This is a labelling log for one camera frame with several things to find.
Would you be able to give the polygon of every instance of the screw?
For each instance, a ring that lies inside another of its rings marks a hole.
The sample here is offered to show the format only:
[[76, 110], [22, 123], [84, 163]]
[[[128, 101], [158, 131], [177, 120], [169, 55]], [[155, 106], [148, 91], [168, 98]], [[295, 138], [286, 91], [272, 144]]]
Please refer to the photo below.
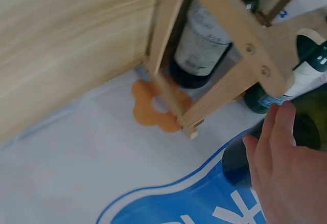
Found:
[[247, 51], [250, 55], [255, 54], [255, 47], [254, 47], [254, 45], [251, 44], [251, 43], [248, 43], [248, 44], [246, 45], [246, 51]]
[[261, 74], [262, 74], [264, 77], [270, 77], [270, 69], [269, 69], [267, 66], [263, 65], [263, 66], [261, 67]]

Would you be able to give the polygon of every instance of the blue logo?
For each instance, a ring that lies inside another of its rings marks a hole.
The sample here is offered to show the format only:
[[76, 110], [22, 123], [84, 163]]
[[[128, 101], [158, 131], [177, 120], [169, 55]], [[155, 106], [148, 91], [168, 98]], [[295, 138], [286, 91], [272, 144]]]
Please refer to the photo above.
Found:
[[281, 18], [286, 18], [288, 16], [288, 12], [286, 10], [283, 10], [280, 14]]
[[225, 179], [221, 159], [226, 146], [196, 171], [176, 182], [122, 195], [102, 211], [96, 223], [266, 223], [254, 191], [237, 189]]

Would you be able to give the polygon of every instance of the dark green wine bottle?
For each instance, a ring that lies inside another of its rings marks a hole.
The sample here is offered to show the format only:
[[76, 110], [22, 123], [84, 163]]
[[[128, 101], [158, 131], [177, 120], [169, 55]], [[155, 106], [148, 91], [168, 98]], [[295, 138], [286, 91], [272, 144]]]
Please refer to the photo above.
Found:
[[297, 50], [300, 64], [293, 72], [295, 81], [283, 96], [276, 98], [269, 96], [258, 83], [247, 90], [244, 101], [253, 112], [264, 114], [272, 103], [281, 105], [286, 100], [292, 100], [327, 71], [327, 42], [317, 45], [306, 36], [299, 35]]
[[[259, 0], [242, 1], [247, 10], [257, 12]], [[185, 88], [202, 87], [231, 47], [231, 38], [216, 19], [198, 0], [193, 0], [177, 50], [169, 64], [171, 76]]]
[[[296, 107], [293, 135], [297, 146], [327, 151], [327, 84], [292, 101]], [[263, 121], [250, 130], [261, 135]], [[250, 187], [250, 172], [242, 138], [232, 141], [224, 151], [223, 172], [231, 184]]]

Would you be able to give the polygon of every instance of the wine bottle label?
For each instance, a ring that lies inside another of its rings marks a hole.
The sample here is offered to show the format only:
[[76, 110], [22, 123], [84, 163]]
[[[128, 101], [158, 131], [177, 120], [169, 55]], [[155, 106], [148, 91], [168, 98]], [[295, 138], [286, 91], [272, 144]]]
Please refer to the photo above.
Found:
[[308, 87], [308, 85], [323, 75], [322, 72], [315, 70], [306, 61], [303, 62], [298, 68], [296, 68], [293, 73], [295, 78], [294, 84], [285, 93], [286, 96], [299, 95], [301, 91]]
[[230, 43], [230, 37], [216, 19], [197, 0], [193, 0], [175, 60], [184, 71], [207, 76]]
[[294, 96], [297, 96], [309, 86], [320, 76], [323, 75], [322, 72], [315, 70], [311, 67], [306, 61], [303, 62], [299, 67], [294, 71], [294, 84], [292, 87], [280, 97], [271, 97], [269, 95], [263, 96], [258, 100], [258, 103], [266, 108], [269, 108], [271, 104], [276, 103], [282, 105], [287, 100], [292, 100]]

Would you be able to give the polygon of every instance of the wooden wine rack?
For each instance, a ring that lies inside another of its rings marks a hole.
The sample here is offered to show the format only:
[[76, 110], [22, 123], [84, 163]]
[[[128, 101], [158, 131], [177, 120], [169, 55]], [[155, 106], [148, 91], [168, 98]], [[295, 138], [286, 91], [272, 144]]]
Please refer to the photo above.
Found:
[[[292, 69], [298, 64], [298, 34], [310, 37], [317, 44], [327, 38], [327, 7], [265, 28], [257, 17], [246, 11], [241, 0], [200, 1], [232, 38], [242, 55], [241, 61], [188, 110], [182, 107], [163, 77], [160, 64], [183, 0], [162, 0], [150, 53], [144, 60], [166, 105], [191, 139], [197, 136], [196, 125], [201, 120], [257, 82], [272, 96], [284, 94], [293, 84]], [[289, 1], [262, 0], [261, 19], [271, 22]]]

